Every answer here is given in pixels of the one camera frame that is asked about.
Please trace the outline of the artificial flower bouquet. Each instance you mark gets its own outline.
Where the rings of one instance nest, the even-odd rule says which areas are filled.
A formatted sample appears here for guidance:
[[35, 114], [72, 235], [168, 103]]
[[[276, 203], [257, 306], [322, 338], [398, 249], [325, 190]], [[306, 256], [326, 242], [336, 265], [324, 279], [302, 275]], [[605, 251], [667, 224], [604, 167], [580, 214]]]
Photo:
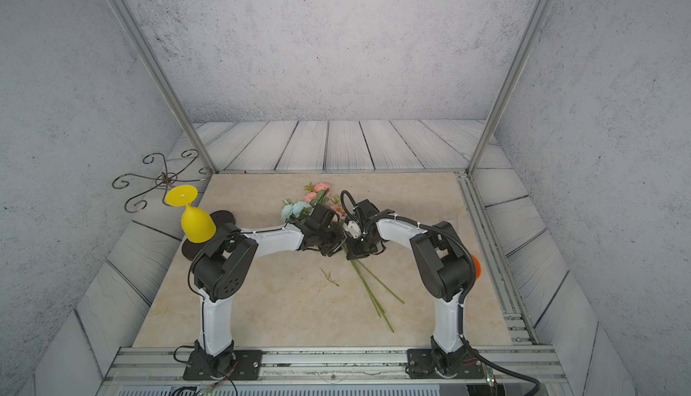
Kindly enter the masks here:
[[324, 257], [342, 252], [363, 284], [377, 316], [386, 323], [390, 332], [394, 332], [387, 311], [370, 282], [377, 282], [399, 303], [405, 301], [363, 262], [365, 258], [377, 256], [385, 250], [384, 240], [372, 231], [363, 231], [365, 218], [377, 211], [365, 210], [365, 206], [357, 204], [346, 190], [335, 196], [328, 183], [309, 183], [305, 191], [302, 200], [283, 201], [281, 220], [284, 226], [293, 226], [302, 232], [301, 250], [317, 251]]

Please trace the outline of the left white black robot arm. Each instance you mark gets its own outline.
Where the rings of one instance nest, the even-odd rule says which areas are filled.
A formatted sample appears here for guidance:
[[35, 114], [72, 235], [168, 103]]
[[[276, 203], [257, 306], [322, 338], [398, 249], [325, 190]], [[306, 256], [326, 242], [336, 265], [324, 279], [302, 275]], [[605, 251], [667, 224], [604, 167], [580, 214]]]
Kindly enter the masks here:
[[312, 208], [303, 220], [278, 228], [243, 230], [228, 211], [211, 214], [216, 232], [202, 243], [190, 266], [195, 291], [201, 297], [198, 345], [215, 358], [230, 353], [233, 297], [243, 286], [255, 259], [279, 252], [317, 250], [334, 255], [345, 243], [340, 216], [325, 204]]

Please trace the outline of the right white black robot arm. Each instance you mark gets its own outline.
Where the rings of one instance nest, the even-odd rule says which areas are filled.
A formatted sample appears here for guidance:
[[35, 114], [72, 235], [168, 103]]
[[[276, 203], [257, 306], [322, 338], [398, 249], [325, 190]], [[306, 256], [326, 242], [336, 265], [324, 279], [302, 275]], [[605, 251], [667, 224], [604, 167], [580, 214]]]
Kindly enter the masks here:
[[424, 288], [435, 298], [432, 349], [456, 356], [469, 347], [465, 301], [478, 279], [479, 265], [449, 222], [427, 225], [392, 210], [380, 212], [365, 200], [345, 213], [344, 230], [351, 238], [347, 249], [357, 257], [381, 253], [387, 242], [408, 248]]

